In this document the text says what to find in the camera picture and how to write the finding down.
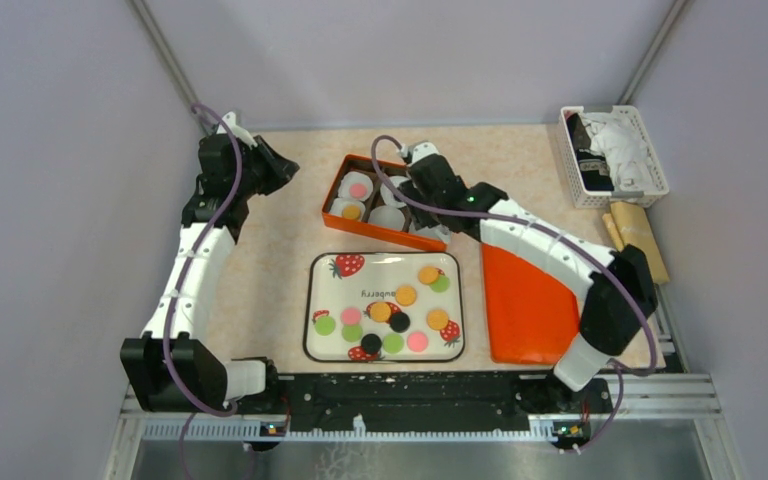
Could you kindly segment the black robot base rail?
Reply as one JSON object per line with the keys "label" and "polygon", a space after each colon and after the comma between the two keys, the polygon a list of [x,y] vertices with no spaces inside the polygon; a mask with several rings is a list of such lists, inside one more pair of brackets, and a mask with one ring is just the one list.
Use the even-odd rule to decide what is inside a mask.
{"label": "black robot base rail", "polygon": [[602,379],[571,393],[545,374],[503,371],[285,375],[238,402],[239,414],[276,415],[296,433],[519,432],[539,415],[589,420],[612,408]]}

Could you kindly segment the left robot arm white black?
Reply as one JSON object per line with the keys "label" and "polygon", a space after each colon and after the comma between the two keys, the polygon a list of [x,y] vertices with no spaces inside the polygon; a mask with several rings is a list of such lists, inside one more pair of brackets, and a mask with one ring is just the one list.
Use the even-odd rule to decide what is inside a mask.
{"label": "left robot arm white black", "polygon": [[181,214],[179,243],[158,305],[120,360],[141,409],[216,416],[274,410],[278,372],[266,357],[222,361],[201,338],[223,268],[249,215],[249,200],[270,195],[298,172],[236,112],[212,113],[212,131],[198,143],[200,172]]}

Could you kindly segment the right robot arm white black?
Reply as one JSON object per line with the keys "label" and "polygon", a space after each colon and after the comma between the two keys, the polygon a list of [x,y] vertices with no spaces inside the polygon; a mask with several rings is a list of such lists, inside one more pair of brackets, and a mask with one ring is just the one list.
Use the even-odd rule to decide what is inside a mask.
{"label": "right robot arm white black", "polygon": [[620,366],[620,355],[638,334],[646,338],[649,359],[632,372],[648,376],[655,371],[658,351],[648,319],[658,299],[641,249],[591,243],[540,219],[488,183],[467,186],[431,144],[402,148],[400,156],[408,179],[393,192],[422,225],[443,226],[510,253],[583,301],[578,332],[546,385],[554,409],[572,412],[582,404],[586,385],[608,364]]}

